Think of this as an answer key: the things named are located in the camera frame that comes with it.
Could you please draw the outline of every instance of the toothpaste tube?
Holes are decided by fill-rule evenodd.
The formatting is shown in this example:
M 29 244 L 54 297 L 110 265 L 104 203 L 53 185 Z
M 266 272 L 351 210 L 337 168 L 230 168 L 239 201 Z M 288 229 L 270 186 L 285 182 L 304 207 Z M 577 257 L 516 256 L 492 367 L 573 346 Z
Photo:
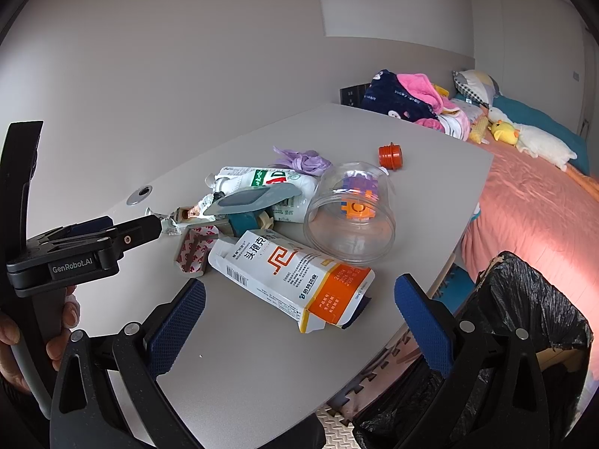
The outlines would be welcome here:
M 255 169 L 252 167 L 224 167 L 216 175 L 206 177 L 206 184 L 214 192 L 229 195 L 241 187 L 267 186 L 269 184 L 291 183 L 301 190 L 300 196 L 285 199 L 274 206 L 273 217 L 276 221 L 303 223 L 310 199 L 318 185 L 318 179 L 310 175 L 298 174 L 291 169 Z
M 219 239 L 208 261 L 295 319 L 303 333 L 346 324 L 374 279 L 368 267 L 347 265 L 273 230 L 246 231 L 236 243 Z

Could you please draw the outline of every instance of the power outlet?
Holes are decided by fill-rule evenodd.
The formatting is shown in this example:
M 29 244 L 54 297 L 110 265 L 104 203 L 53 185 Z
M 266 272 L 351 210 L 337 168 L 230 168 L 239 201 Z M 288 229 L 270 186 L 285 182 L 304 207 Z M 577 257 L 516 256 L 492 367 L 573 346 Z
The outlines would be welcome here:
M 343 88 L 339 90 L 341 104 L 343 106 L 360 105 L 360 93 L 358 88 L 359 86 L 352 86 L 350 88 Z
M 370 87 L 370 83 L 359 84 L 349 88 L 339 90 L 339 97 L 343 106 L 360 106 L 366 90 Z

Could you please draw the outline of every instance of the barcode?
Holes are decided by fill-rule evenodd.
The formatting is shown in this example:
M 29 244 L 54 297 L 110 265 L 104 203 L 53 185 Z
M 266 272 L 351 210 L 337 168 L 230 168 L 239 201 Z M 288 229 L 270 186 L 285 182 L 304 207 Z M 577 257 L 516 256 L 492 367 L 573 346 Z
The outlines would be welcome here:
M 294 206 L 294 198 L 283 199 L 281 202 L 277 202 L 276 205 L 282 208 L 292 208 Z
M 236 272 L 235 270 L 233 270 L 233 268 L 231 268 L 230 266 L 228 266 L 226 268 L 226 274 L 229 277 L 231 277 L 235 282 L 238 282 L 241 285 L 243 285 L 244 287 L 247 287 L 247 278 L 245 278 L 239 272 Z

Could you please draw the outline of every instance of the orange plastic toy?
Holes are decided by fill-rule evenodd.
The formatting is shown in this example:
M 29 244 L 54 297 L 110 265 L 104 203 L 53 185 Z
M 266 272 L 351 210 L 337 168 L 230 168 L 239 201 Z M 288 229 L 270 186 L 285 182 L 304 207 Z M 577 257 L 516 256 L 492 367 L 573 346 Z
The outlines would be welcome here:
M 372 191 L 366 191 L 364 196 L 369 199 L 374 199 L 374 194 Z M 344 201 L 341 203 L 341 210 L 345 211 L 346 217 L 349 220 L 366 220 L 376 216 L 374 210 L 369 208 L 366 204 L 362 204 L 361 202 L 348 203 Z
M 390 145 L 380 146 L 378 148 L 378 162 L 385 169 L 396 171 L 404 164 L 401 148 L 391 142 Z

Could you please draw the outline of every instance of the blue gripper pad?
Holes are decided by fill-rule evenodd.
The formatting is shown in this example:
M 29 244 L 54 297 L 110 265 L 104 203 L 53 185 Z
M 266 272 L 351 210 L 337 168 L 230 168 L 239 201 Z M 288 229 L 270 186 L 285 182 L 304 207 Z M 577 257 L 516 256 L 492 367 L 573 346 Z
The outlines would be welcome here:
M 441 324 L 428 308 L 429 300 L 411 275 L 395 281 L 395 304 L 418 343 L 427 364 L 447 378 L 453 368 L 453 349 Z
M 148 342 L 148 371 L 156 379 L 168 373 L 206 306 L 206 289 L 199 280 L 187 289 Z
M 105 229 L 113 227 L 112 218 L 109 216 L 102 216 L 94 220 L 86 221 L 85 223 L 78 223 L 71 225 L 71 230 L 65 238 L 73 238 L 74 236 L 90 235 L 91 233 L 99 233 Z

